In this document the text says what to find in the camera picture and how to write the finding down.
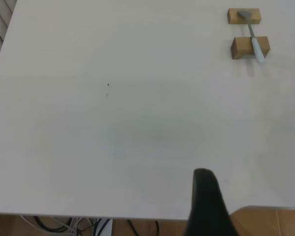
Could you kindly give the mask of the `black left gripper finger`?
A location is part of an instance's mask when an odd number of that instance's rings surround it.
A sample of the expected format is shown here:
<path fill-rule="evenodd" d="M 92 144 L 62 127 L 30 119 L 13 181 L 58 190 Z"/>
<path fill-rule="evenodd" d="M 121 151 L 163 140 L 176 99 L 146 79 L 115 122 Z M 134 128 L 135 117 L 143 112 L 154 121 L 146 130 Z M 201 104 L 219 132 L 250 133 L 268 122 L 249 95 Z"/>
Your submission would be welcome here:
<path fill-rule="evenodd" d="M 185 236 L 237 236 L 227 211 L 218 180 L 209 169 L 193 173 L 191 211 Z"/>

